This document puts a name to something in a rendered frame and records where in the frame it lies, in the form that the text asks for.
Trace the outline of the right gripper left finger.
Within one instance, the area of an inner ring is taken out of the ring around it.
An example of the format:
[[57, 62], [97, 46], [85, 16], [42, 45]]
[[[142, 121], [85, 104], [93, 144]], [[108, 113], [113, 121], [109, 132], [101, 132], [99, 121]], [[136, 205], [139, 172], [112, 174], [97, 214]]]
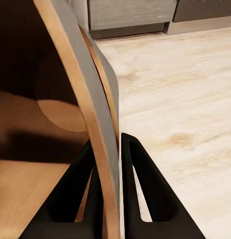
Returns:
[[[83, 219], [75, 222], [89, 177]], [[103, 205], [89, 139], [18, 239], [102, 239]]]

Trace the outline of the trash can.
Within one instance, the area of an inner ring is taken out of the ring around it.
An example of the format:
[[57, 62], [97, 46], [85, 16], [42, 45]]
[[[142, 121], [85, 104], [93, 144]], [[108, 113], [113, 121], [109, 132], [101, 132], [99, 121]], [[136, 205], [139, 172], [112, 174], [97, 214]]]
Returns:
[[104, 199], [102, 239], [120, 239], [112, 66], [66, 0], [0, 0], [0, 239], [19, 238], [89, 139]]

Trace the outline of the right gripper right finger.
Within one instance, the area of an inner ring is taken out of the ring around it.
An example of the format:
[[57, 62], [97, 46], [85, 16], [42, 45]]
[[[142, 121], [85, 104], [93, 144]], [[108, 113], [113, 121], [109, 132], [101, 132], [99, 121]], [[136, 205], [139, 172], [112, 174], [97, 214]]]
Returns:
[[[141, 142], [121, 133], [125, 239], [206, 239]], [[135, 168], [152, 222], [141, 219]]]

